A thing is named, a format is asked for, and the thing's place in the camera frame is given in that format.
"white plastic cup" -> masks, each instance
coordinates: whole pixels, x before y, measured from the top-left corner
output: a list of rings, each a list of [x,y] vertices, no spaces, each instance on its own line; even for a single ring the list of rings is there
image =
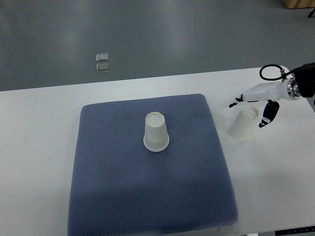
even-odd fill
[[[246,141],[252,137],[259,111],[253,106],[244,106],[228,128],[230,135],[237,140]]]
[[[144,146],[150,151],[163,151],[169,144],[165,118],[160,112],[147,114],[143,137]]]

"blue cushion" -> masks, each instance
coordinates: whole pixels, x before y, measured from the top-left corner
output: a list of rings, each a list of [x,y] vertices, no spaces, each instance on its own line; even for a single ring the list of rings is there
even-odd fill
[[[143,144],[145,117],[165,117],[169,146]],[[237,222],[234,191],[202,94],[83,107],[68,235],[166,234]]]

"white tabletop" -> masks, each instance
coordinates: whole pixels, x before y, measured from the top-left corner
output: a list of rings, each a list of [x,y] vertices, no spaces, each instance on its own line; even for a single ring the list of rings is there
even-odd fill
[[[239,221],[182,235],[241,235],[315,225],[315,114],[306,99],[280,100],[276,119],[237,141],[234,97],[264,83],[259,68],[0,92],[0,235],[65,236],[84,105],[205,95],[235,190]]]

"black cable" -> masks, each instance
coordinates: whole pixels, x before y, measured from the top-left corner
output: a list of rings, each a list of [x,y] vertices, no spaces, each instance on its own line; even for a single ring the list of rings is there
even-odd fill
[[[314,10],[309,14],[308,18],[311,18],[312,15],[314,14],[314,12],[315,12],[315,8],[314,8]]]
[[[267,80],[267,81],[275,81],[275,80],[281,80],[281,79],[284,79],[284,78],[286,78],[287,77],[287,75],[289,75],[289,74],[292,74],[297,68],[295,68],[295,69],[293,69],[293,70],[291,70],[291,71],[289,71],[289,72],[287,72],[287,73],[285,73],[285,74],[283,74],[283,75],[281,75],[280,77],[278,77],[278,78],[273,78],[273,79],[270,79],[270,78],[266,78],[266,77],[264,77],[263,75],[262,75],[262,71],[265,69],[265,68],[267,68],[267,67],[276,67],[276,68],[279,68],[280,69],[280,71],[281,70],[283,70],[284,71],[284,69],[281,67],[281,66],[279,66],[279,65],[276,65],[276,64],[269,64],[269,65],[265,65],[265,66],[263,66],[261,69],[260,69],[260,71],[259,71],[259,76],[263,79],[263,80]]]

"floor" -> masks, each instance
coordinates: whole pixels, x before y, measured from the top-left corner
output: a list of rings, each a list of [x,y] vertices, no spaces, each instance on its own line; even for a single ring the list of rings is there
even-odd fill
[[[280,0],[0,0],[0,91],[294,69],[315,61],[311,10]],[[109,71],[96,72],[103,52]]]

